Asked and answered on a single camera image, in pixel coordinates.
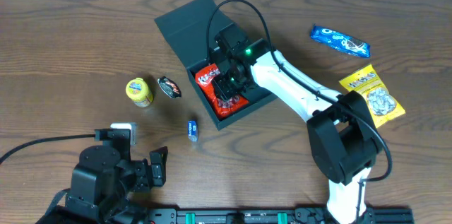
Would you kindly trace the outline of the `red snack bag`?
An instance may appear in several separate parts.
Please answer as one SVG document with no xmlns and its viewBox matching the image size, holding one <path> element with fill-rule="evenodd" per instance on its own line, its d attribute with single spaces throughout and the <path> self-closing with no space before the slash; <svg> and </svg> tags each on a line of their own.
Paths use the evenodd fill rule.
<svg viewBox="0 0 452 224">
<path fill-rule="evenodd" d="M 218 119 L 224 119 L 249 104 L 249 101 L 241 95 L 236 95 L 229 100 L 222 100 L 215 95 L 212 85 L 213 79 L 220 74 L 215 64 L 208 65 L 196 73 L 195 79 L 203 94 L 208 99 L 210 106 L 215 111 Z"/>
</svg>

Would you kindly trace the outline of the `yellow Mentos gum bottle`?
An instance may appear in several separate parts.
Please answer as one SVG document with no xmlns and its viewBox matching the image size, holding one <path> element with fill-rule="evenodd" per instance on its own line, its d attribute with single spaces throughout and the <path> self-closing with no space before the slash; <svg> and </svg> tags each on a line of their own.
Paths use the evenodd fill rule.
<svg viewBox="0 0 452 224">
<path fill-rule="evenodd" d="M 153 101 L 153 94 L 142 78 L 130 80 L 126 85 L 126 94 L 138 107 L 147 107 Z"/>
</svg>

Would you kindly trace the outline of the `blue Oreo cookie pack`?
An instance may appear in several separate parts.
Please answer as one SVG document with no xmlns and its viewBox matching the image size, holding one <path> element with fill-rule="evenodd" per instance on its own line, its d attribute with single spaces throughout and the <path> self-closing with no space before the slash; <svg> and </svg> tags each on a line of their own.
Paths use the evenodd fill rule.
<svg viewBox="0 0 452 224">
<path fill-rule="evenodd" d="M 371 57 L 368 43 L 330 28 L 314 25 L 310 32 L 310 38 L 339 52 L 355 57 L 365 59 Z"/>
</svg>

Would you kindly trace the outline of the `yellow snack bag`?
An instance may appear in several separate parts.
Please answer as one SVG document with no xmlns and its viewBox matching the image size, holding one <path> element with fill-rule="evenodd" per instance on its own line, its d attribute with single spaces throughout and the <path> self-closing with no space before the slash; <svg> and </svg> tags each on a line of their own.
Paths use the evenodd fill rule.
<svg viewBox="0 0 452 224">
<path fill-rule="evenodd" d="M 376 128 L 405 114 L 402 105 L 389 93 L 371 64 L 339 80 L 349 92 L 359 93 L 366 101 Z"/>
</svg>

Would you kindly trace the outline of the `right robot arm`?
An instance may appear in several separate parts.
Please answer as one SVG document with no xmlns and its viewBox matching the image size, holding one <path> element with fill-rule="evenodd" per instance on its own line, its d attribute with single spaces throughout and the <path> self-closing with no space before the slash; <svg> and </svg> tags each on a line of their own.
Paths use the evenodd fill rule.
<svg viewBox="0 0 452 224">
<path fill-rule="evenodd" d="M 364 190 L 383 146 L 365 99 L 327 88 L 302 73 L 269 41 L 252 42 L 235 23 L 214 37 L 210 58 L 220 69 L 215 94 L 227 100 L 270 91 L 307 124 L 311 154 L 329 180 L 327 210 L 337 223 L 363 223 Z"/>
</svg>

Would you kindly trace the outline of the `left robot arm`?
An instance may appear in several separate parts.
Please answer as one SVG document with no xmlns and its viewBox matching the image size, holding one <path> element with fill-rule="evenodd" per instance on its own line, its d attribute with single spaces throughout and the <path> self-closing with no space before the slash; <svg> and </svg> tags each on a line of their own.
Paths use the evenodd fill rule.
<svg viewBox="0 0 452 224">
<path fill-rule="evenodd" d="M 166 182 L 168 148 L 132 160 L 130 141 L 104 141 L 81 152 L 71 186 L 57 193 L 39 223 L 153 223 L 149 209 L 128 194 L 148 192 Z"/>
</svg>

